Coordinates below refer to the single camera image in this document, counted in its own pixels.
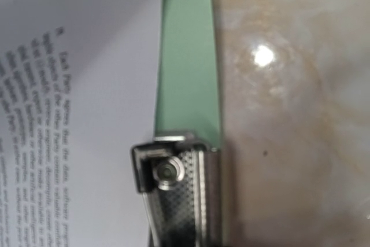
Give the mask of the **light green clipboard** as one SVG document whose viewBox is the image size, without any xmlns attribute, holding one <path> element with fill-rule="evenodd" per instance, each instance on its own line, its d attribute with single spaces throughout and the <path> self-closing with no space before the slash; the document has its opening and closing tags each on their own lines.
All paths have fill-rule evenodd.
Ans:
<svg viewBox="0 0 370 247">
<path fill-rule="evenodd" d="M 149 246 L 222 246 L 221 116 L 212 0 L 162 0 L 155 133 L 131 150 Z"/>
</svg>

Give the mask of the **white paper sheet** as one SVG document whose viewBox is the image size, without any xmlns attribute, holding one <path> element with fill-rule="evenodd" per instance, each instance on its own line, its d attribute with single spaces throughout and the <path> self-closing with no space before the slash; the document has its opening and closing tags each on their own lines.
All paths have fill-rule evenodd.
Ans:
<svg viewBox="0 0 370 247">
<path fill-rule="evenodd" d="M 161 0 L 1 0 L 1 245 L 146 246 Z"/>
</svg>

